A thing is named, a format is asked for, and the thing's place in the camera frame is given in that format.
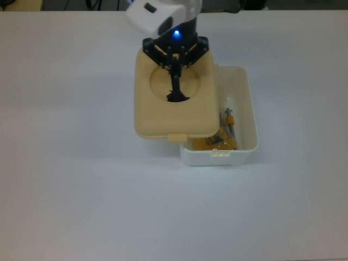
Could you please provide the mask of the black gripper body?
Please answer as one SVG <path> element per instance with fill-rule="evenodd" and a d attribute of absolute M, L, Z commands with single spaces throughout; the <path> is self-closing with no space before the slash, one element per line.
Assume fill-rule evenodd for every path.
<path fill-rule="evenodd" d="M 179 53 L 181 46 L 187 48 L 193 45 L 200 45 L 203 47 L 203 55 L 209 51 L 208 39 L 203 36 L 198 36 L 196 31 L 197 19 L 183 22 L 179 25 L 174 25 L 173 17 L 169 17 L 162 22 L 158 29 L 156 29 L 157 36 L 143 39 L 142 51 L 153 57 L 152 50 L 158 46 L 161 50 L 166 52 L 167 46 L 173 47 L 173 54 Z"/>

